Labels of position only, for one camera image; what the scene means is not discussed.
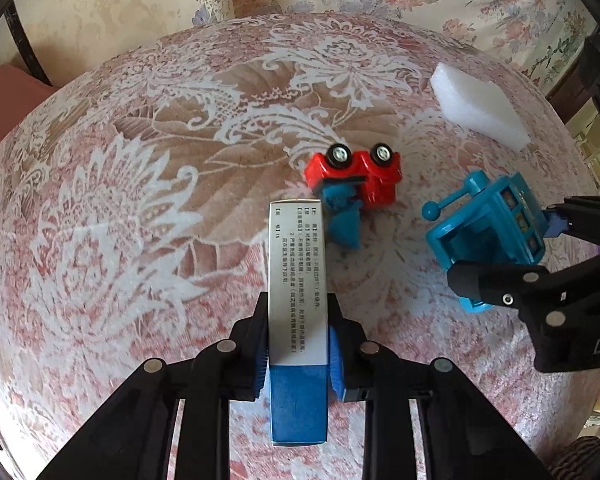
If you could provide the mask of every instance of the white foam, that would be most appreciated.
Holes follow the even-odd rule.
[[[431,76],[431,87],[447,121],[491,137],[516,152],[531,141],[511,102],[493,81],[485,83],[439,63]]]

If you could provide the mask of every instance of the metal screw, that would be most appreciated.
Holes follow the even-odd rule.
[[[363,354],[377,354],[380,351],[380,345],[374,341],[365,341],[360,345],[360,351]]]
[[[144,371],[150,374],[154,374],[162,370],[162,361],[160,359],[149,359],[144,363]]]
[[[522,279],[525,280],[527,283],[536,282],[538,278],[540,278],[540,276],[537,272],[528,272],[524,276],[522,276]]]
[[[219,352],[228,354],[229,352],[233,352],[236,346],[237,345],[235,344],[235,341],[231,341],[230,339],[222,339],[222,341],[218,342],[216,348],[218,348]]]
[[[560,310],[552,310],[546,315],[544,320],[549,326],[562,326],[567,321],[567,317]]]
[[[443,373],[450,372],[454,369],[453,363],[449,359],[440,358],[433,361],[433,367]]]
[[[380,160],[384,162],[388,161],[391,158],[391,152],[385,146],[378,146],[376,148],[376,155]]]
[[[341,146],[336,146],[333,149],[333,158],[338,162],[346,162],[349,159],[349,153]]]

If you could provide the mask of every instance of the table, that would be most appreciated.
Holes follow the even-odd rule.
[[[532,143],[515,153],[440,115],[445,62],[504,90]],[[547,459],[582,427],[600,370],[541,375],[515,311],[464,313],[420,207],[469,171],[520,171],[541,204],[594,192],[535,87],[487,54],[404,23],[337,14],[180,32],[73,81],[0,144],[0,433],[27,478],[150,356],[194,356],[247,316],[267,279],[267,205],[309,196],[333,142],[402,153],[397,203],[362,248],[328,244],[329,289],[405,358],[451,358]],[[556,269],[594,254],[551,242]],[[232,407],[234,478],[360,476],[363,409],[332,404],[327,444],[274,449],[267,396]]]

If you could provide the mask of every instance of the blue toy piece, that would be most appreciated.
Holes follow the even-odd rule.
[[[535,265],[544,256],[542,238],[549,225],[522,175],[501,176],[495,182],[480,171],[467,175],[464,186],[439,203],[427,202],[422,216],[440,217],[441,209],[468,194],[471,199],[427,232],[427,242],[440,266],[449,270],[459,260]],[[459,298],[468,312],[491,305]]]
[[[322,188],[321,199],[333,213],[327,233],[342,246],[360,248],[360,208],[357,190],[351,184],[331,184]]]

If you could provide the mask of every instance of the blue ball knob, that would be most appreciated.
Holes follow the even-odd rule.
[[[429,222],[435,222],[438,218],[440,218],[440,206],[429,200],[422,206],[422,217],[425,220],[429,220]]]

